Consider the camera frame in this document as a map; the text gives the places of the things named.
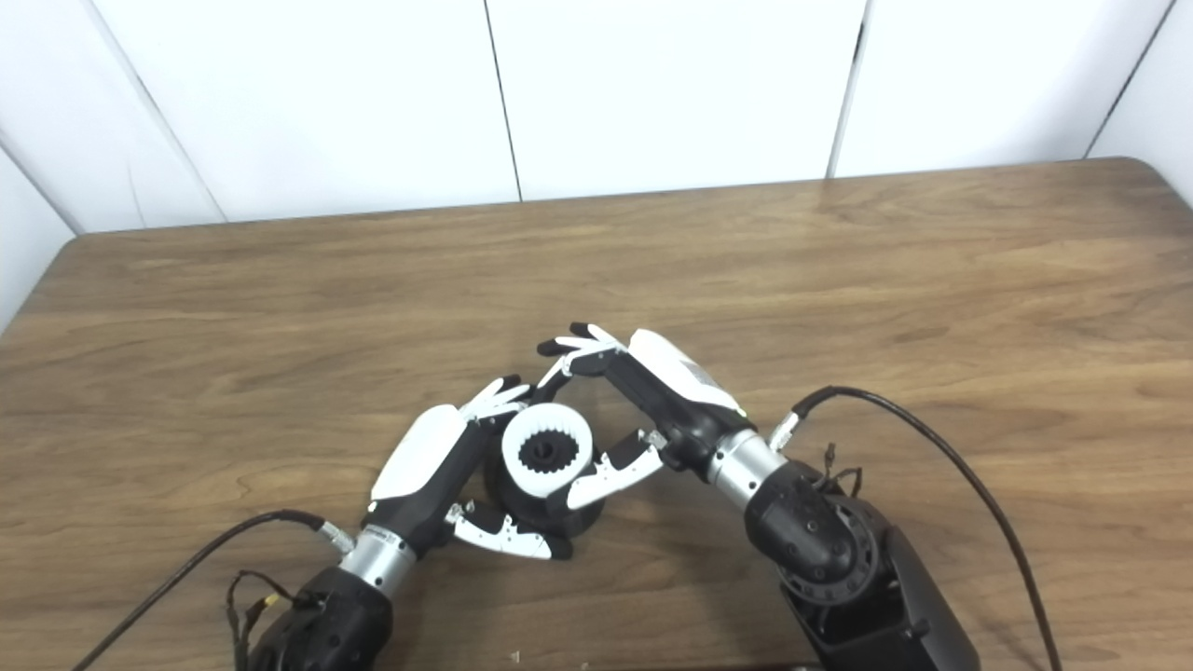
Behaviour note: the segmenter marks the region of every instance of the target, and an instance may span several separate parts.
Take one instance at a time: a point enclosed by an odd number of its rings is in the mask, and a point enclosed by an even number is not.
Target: black gear
[[[576,460],[580,445],[563,431],[542,431],[523,443],[518,461],[534,473],[555,473]]]

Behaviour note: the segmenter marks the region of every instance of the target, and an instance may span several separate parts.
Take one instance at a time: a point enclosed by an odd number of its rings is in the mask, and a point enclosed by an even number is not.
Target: cable connector
[[[335,546],[335,549],[338,549],[340,554],[348,554],[357,547],[356,538],[327,519],[323,521],[323,525],[320,527],[316,533]]]

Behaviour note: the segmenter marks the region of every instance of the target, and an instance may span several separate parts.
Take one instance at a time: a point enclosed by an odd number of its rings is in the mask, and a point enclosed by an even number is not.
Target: wooden table
[[[826,383],[902,401],[1007,509],[1068,669],[1193,664],[1193,214],[1101,160],[80,238],[0,340],[7,666],[68,667],[252,513],[354,528],[419,412],[537,377],[534,344],[571,320],[661,331],[765,430]],[[605,444],[638,421],[602,382],[561,400]],[[789,453],[829,439],[984,667],[1041,667],[1006,543],[948,462],[848,400]],[[330,561],[293,528],[246,534],[97,669],[228,669],[231,573],[298,585]],[[610,500],[574,561],[451,546],[397,611],[378,669],[808,653],[737,513],[669,472]]]

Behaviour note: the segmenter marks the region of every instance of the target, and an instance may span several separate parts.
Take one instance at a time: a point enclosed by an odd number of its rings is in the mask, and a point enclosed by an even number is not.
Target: robotic hand
[[[494,552],[567,559],[568,541],[530,530],[482,504],[457,503],[490,439],[526,407],[517,376],[456,408],[424,412],[373,485],[363,531],[339,566],[308,581],[253,648],[254,671],[372,669],[394,628],[394,596],[410,568],[451,536]]]
[[[548,497],[557,513],[589,505],[663,464],[692,470],[742,510],[780,590],[827,671],[977,671],[960,623],[911,544],[870,504],[781,453],[802,414],[764,439],[737,401],[668,340],[639,330],[623,345],[588,324],[539,345],[558,357],[531,404],[571,377],[607,378],[654,430],[613,447],[594,472]]]

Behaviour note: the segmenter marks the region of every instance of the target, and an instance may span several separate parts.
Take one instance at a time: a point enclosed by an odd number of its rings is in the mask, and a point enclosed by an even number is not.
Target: white wall
[[[489,0],[526,199],[824,176],[863,0]]]
[[[81,229],[223,216],[80,0],[0,0],[0,133]]]
[[[1168,0],[871,0],[836,177],[1080,159]]]
[[[41,193],[0,152],[0,331],[72,238]]]
[[[482,0],[97,0],[231,221],[518,199]]]
[[[1092,156],[1151,164],[1193,203],[1193,0],[1176,0]]]

